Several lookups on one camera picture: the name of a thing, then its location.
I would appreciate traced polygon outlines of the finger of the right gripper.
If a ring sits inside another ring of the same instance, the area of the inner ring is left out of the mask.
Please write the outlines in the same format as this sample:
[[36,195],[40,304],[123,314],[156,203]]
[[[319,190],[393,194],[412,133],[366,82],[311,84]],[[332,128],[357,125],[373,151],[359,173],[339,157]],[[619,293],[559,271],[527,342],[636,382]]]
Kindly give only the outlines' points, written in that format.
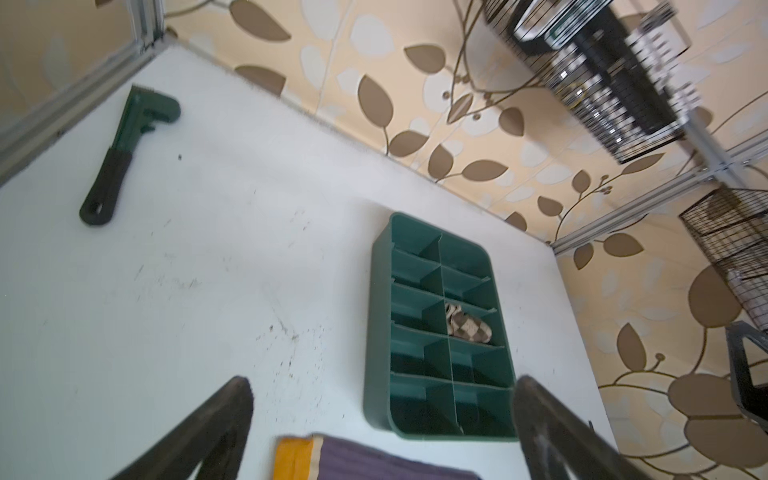
[[726,327],[730,382],[734,402],[741,413],[767,431],[767,384],[755,384],[750,373],[744,341],[767,352],[767,334],[744,321]]

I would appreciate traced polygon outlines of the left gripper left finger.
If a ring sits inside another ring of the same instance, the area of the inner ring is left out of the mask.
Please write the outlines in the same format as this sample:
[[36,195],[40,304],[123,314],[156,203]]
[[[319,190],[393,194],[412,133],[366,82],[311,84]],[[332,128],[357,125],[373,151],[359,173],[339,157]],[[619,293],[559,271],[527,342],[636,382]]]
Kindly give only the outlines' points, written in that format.
[[254,411],[247,378],[235,376],[117,479],[235,479]]

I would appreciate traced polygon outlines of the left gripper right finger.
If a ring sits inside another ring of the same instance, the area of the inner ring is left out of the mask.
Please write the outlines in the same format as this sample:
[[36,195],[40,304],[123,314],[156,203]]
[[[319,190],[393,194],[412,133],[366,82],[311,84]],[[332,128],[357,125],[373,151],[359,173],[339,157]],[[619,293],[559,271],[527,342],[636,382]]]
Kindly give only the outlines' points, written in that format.
[[646,479],[530,376],[514,387],[511,413],[533,479]]

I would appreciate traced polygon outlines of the purple striped sock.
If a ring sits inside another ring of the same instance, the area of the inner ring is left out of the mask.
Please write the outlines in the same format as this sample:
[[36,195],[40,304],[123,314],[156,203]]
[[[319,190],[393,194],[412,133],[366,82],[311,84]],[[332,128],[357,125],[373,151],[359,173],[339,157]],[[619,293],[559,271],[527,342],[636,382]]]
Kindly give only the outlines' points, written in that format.
[[274,479],[476,479],[460,469],[408,460],[325,435],[285,437],[275,451]]

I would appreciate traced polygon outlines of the green divided organizer tray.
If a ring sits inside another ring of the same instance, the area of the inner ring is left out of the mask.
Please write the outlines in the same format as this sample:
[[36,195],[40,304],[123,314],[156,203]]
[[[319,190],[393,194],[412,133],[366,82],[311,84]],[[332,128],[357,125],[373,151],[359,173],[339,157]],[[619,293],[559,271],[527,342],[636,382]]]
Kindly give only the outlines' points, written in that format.
[[[515,442],[516,375],[492,263],[480,245],[394,213],[372,246],[363,412],[409,440]],[[445,304],[489,344],[447,334]]]

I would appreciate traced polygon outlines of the brown argyle sock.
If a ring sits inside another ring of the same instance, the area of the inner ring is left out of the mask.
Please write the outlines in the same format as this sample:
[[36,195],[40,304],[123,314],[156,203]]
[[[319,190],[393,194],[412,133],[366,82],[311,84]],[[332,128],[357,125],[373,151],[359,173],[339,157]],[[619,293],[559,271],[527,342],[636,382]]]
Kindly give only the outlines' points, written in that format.
[[458,304],[445,304],[447,334],[472,343],[489,344],[493,331],[480,318],[463,310]]

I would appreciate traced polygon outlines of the green handled tool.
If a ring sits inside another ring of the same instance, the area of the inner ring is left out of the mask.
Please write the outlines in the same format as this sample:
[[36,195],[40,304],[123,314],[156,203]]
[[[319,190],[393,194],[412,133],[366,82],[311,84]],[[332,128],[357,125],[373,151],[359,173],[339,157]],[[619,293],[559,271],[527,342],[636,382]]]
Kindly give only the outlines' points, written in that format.
[[83,223],[98,227],[112,220],[140,139],[154,131],[157,122],[172,124],[180,116],[181,106],[175,98],[138,85],[131,87],[114,140],[80,207]]

